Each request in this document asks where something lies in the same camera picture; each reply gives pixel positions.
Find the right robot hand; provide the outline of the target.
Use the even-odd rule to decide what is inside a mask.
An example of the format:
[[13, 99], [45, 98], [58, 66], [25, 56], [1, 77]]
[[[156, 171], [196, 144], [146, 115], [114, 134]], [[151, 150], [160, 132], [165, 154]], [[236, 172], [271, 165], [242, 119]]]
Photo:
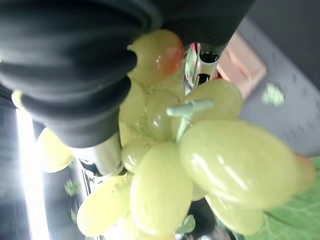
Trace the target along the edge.
[[119, 111], [132, 85], [182, 74], [186, 47], [218, 56], [251, 0], [3, 0], [0, 82], [99, 174], [118, 176]]

